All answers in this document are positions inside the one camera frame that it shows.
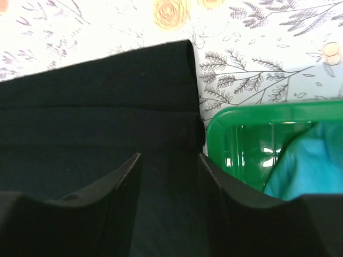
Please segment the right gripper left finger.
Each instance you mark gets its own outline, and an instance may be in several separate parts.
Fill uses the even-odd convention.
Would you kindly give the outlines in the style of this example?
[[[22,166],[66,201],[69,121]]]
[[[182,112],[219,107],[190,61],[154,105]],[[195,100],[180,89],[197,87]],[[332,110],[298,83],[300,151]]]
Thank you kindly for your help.
[[[129,256],[141,155],[59,200],[1,193],[1,256]]]

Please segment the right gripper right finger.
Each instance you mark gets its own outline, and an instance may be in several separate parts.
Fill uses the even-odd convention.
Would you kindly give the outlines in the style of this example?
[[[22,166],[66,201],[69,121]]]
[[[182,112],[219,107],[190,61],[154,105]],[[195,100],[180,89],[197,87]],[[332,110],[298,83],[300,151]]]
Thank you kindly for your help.
[[[342,195],[268,196],[198,156],[211,256],[342,256]]]

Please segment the black t shirt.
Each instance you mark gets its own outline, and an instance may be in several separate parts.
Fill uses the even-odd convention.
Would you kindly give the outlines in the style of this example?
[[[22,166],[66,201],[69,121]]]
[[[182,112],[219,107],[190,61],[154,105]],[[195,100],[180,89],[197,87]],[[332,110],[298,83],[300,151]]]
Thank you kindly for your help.
[[[129,256],[208,256],[189,40],[1,83],[1,193],[59,200],[141,155]]]

